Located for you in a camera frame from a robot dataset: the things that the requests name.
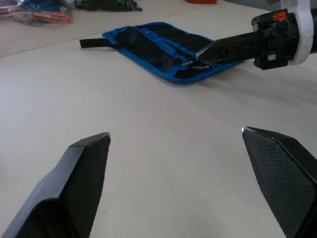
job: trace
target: plastic bag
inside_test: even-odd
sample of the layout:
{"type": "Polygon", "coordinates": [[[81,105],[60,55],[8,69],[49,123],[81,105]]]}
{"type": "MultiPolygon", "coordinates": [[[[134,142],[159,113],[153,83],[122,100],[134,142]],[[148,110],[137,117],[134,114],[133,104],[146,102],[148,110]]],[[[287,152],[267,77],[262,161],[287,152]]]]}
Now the plastic bag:
{"type": "Polygon", "coordinates": [[[75,0],[75,7],[88,11],[142,11],[134,0],[75,0]]]}
{"type": "Polygon", "coordinates": [[[0,17],[29,25],[72,23],[69,0],[0,0],[0,17]]]}

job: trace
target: black pouch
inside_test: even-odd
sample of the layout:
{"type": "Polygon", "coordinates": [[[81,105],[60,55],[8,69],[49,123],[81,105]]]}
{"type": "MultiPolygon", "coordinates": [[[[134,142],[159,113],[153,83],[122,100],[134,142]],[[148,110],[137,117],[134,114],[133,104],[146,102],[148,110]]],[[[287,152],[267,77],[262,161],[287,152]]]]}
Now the black pouch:
{"type": "Polygon", "coordinates": [[[147,70],[175,83],[204,79],[239,62],[216,65],[196,61],[196,53],[213,40],[189,34],[165,22],[126,26],[80,40],[82,48],[111,47],[147,70]]]}

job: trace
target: orange item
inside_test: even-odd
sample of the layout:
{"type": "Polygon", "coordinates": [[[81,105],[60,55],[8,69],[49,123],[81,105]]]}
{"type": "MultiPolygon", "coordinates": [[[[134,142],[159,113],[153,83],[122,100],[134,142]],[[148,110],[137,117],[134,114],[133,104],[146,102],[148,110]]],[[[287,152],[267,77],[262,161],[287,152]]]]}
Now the orange item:
{"type": "Polygon", "coordinates": [[[195,4],[216,4],[217,0],[187,0],[188,2],[195,4]]]}
{"type": "Polygon", "coordinates": [[[286,19],[286,12],[282,11],[282,12],[274,13],[274,17],[273,17],[274,21],[284,21],[285,19],[286,19]]]}
{"type": "Polygon", "coordinates": [[[54,11],[32,11],[32,19],[37,21],[47,21],[51,23],[72,23],[73,19],[71,16],[62,12],[54,11]]]}

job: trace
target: red tool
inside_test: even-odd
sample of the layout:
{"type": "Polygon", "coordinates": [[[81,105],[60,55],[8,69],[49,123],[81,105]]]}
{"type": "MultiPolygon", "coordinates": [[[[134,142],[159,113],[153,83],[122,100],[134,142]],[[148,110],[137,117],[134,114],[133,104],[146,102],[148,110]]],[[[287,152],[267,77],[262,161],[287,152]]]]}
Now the red tool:
{"type": "Polygon", "coordinates": [[[217,0],[187,0],[190,3],[195,4],[216,4],[217,0]]]}

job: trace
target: blue fabric trim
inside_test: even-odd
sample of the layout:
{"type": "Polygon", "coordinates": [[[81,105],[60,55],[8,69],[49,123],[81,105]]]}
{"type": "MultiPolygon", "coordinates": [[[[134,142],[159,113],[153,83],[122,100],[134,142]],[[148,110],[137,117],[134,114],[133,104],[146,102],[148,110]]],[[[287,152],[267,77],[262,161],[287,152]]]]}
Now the blue fabric trim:
{"type": "MultiPolygon", "coordinates": [[[[170,39],[167,39],[167,38],[163,38],[163,37],[159,37],[158,34],[152,32],[152,31],[149,31],[146,29],[146,26],[149,26],[149,25],[166,25],[166,26],[169,26],[173,29],[176,29],[176,30],[180,30],[168,23],[165,23],[165,22],[153,22],[153,23],[148,23],[148,24],[144,24],[144,25],[139,25],[139,26],[134,26],[135,29],[139,30],[145,37],[147,37],[150,41],[156,43],[162,50],[164,50],[165,52],[169,53],[172,57],[174,58],[181,58],[182,59],[182,62],[185,63],[187,62],[187,59],[185,57],[181,57],[177,51],[171,47],[170,45],[178,48],[179,50],[183,51],[184,53],[190,55],[191,57],[195,58],[196,57],[196,53],[195,52],[192,52],[190,51],[188,48],[186,47],[183,47],[181,46],[180,44],[176,43],[176,42],[173,42],[172,40],[170,39]]],[[[105,32],[103,33],[103,37],[110,40],[110,42],[112,44],[118,44],[118,42],[115,40],[115,36],[120,33],[120,32],[123,32],[125,31],[128,27],[131,27],[131,26],[126,26],[126,27],[122,27],[122,28],[117,28],[117,29],[114,29],[112,31],[109,31],[109,32],[105,32]]],[[[204,36],[200,36],[210,42],[213,42],[213,40],[211,39],[208,39],[204,36]]],[[[186,67],[181,67],[180,65],[175,65],[173,67],[171,67],[171,69],[165,73],[165,72],[162,72],[160,70],[158,70],[157,68],[153,67],[150,63],[138,58],[136,55],[132,54],[131,52],[125,50],[125,49],[118,49],[118,51],[120,53],[122,53],[123,55],[131,58],[133,61],[135,61],[136,63],[142,65],[144,68],[146,68],[148,71],[152,72],[152,73],[155,73],[156,75],[162,77],[162,78],[165,78],[167,80],[170,80],[174,83],[190,83],[190,82],[195,82],[195,81],[199,81],[199,80],[202,80],[208,76],[211,76],[217,72],[220,72],[226,68],[229,68],[229,67],[232,67],[232,66],[235,66],[237,64],[239,64],[240,62],[235,62],[235,63],[229,63],[229,64],[225,64],[225,65],[216,65],[216,64],[212,64],[212,63],[207,63],[207,65],[211,66],[212,69],[208,70],[208,71],[205,71],[205,72],[202,72],[192,78],[189,78],[189,79],[180,79],[180,78],[174,78],[174,75],[180,71],[180,70],[187,70],[188,69],[188,66],[186,67]]]]}

